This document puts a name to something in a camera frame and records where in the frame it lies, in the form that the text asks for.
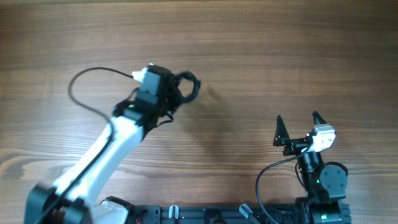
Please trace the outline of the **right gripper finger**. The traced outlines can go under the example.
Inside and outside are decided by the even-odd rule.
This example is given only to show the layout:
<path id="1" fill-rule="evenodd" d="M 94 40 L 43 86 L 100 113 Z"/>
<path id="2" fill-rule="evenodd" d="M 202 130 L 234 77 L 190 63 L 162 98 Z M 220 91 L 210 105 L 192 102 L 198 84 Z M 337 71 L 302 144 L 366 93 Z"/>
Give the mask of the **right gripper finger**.
<path id="1" fill-rule="evenodd" d="M 317 111 L 312 113 L 314 125 L 326 124 L 326 121 L 320 116 Z"/>
<path id="2" fill-rule="evenodd" d="M 287 132 L 284 121 L 281 115 L 278 115 L 273 146 L 281 147 L 287 145 L 289 142 L 290 142 L 290 136 Z"/>

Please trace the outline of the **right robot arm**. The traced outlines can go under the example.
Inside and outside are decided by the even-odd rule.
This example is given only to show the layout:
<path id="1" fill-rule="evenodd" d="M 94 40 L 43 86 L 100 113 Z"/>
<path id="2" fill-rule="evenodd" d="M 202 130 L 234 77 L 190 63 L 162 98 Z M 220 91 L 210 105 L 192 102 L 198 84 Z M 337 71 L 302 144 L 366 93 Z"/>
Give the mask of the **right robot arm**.
<path id="1" fill-rule="evenodd" d="M 306 196 L 297 198 L 299 223 L 351 223 L 346 198 L 348 169 L 339 162 L 324 162 L 321 152 L 331 148 L 336 131 L 318 112 L 313 112 L 314 126 L 304 138 L 290 138 L 281 116 L 277 117 L 273 145 L 284 148 L 284 156 L 299 156 L 301 183 Z"/>

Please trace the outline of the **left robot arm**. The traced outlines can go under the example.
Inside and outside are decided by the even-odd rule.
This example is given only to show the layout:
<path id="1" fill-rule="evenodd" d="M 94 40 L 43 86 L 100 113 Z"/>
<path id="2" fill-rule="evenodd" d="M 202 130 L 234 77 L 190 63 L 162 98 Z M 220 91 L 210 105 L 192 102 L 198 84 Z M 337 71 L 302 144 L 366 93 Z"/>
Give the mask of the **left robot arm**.
<path id="1" fill-rule="evenodd" d="M 159 118 L 169 121 L 179 106 L 198 95 L 200 81 L 191 72 L 177 75 L 150 64 L 132 72 L 140 82 L 118 103 L 112 117 L 90 106 L 107 126 L 86 154 L 50 187 L 36 185 L 28 194 L 24 223 L 131 223 L 135 206 L 120 198 L 108 197 L 96 204 L 105 183 L 121 161 L 152 129 Z"/>

